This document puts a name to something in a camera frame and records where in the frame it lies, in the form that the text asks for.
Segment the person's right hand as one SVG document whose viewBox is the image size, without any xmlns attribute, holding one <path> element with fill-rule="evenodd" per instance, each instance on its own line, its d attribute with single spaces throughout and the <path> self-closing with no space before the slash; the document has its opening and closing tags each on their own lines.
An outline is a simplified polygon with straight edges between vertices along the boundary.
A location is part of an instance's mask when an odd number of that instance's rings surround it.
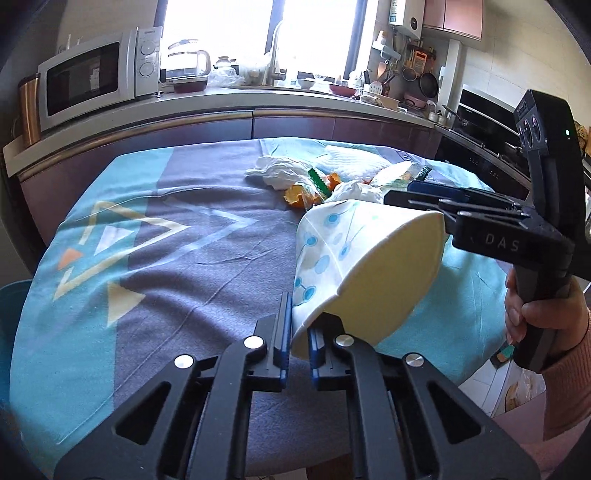
<svg viewBox="0 0 591 480">
<path fill-rule="evenodd" d="M 556 336 L 552 354 L 569 351 L 585 337 L 589 325 L 583 291 L 575 278 L 571 279 L 566 298 L 539 300 L 526 303 L 517 293 L 516 272 L 511 269 L 506 277 L 505 326 L 506 340 L 514 345 L 521 342 L 529 327 L 551 329 Z"/>
</svg>

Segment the pink sleeve right forearm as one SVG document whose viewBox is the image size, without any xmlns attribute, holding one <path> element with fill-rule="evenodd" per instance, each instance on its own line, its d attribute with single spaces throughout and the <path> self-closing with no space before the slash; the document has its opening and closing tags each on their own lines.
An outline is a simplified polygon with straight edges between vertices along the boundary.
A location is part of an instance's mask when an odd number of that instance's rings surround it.
<svg viewBox="0 0 591 480">
<path fill-rule="evenodd" d="M 544 439 L 550 440 L 590 416 L 590 313 L 581 342 L 542 376 L 546 384 Z"/>
</svg>

